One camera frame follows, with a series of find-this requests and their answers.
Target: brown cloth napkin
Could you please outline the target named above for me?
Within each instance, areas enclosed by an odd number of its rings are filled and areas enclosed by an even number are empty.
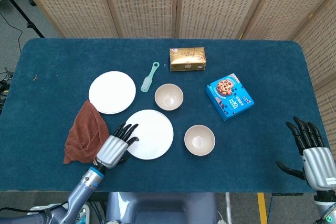
[[[69,131],[63,163],[69,164],[71,161],[92,163],[109,136],[105,121],[96,108],[86,101]]]

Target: round white plate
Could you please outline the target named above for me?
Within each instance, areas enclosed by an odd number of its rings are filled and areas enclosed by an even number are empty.
[[[156,110],[141,110],[128,118],[127,124],[139,126],[130,136],[137,136],[139,141],[134,142],[127,150],[140,159],[155,159],[165,154],[172,145],[174,130],[169,119]]]
[[[90,86],[89,100],[101,113],[116,114],[129,107],[135,97],[134,81],[118,71],[98,76]]]

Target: mint green comb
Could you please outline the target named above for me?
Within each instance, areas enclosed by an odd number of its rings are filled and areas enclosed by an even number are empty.
[[[142,92],[147,92],[147,91],[148,91],[148,89],[149,89],[149,87],[151,86],[152,81],[153,81],[153,75],[154,75],[155,71],[158,69],[159,66],[160,66],[160,63],[158,63],[158,62],[154,62],[154,63],[153,63],[151,72],[150,72],[149,75],[143,80],[142,86],[141,86],[141,88],[140,88],[140,90],[141,90]]]

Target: snack package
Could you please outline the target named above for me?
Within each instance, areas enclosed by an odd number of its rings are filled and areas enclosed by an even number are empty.
[[[208,84],[205,92],[224,121],[254,105],[234,73]]]
[[[204,70],[204,47],[171,48],[170,71]]]

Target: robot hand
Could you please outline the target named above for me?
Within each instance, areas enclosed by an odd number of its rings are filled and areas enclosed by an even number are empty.
[[[105,141],[97,154],[97,163],[104,167],[111,169],[115,167],[127,148],[139,139],[135,136],[129,139],[133,131],[138,127],[138,124],[132,126],[128,124],[125,127],[125,123],[121,124],[112,136]]]
[[[290,169],[282,162],[277,165],[285,173],[306,180],[316,191],[331,190],[336,187],[336,166],[330,149],[325,147],[321,134],[312,123],[306,123],[294,116],[299,130],[290,122],[287,127],[292,131],[295,143],[303,161],[303,172]]]

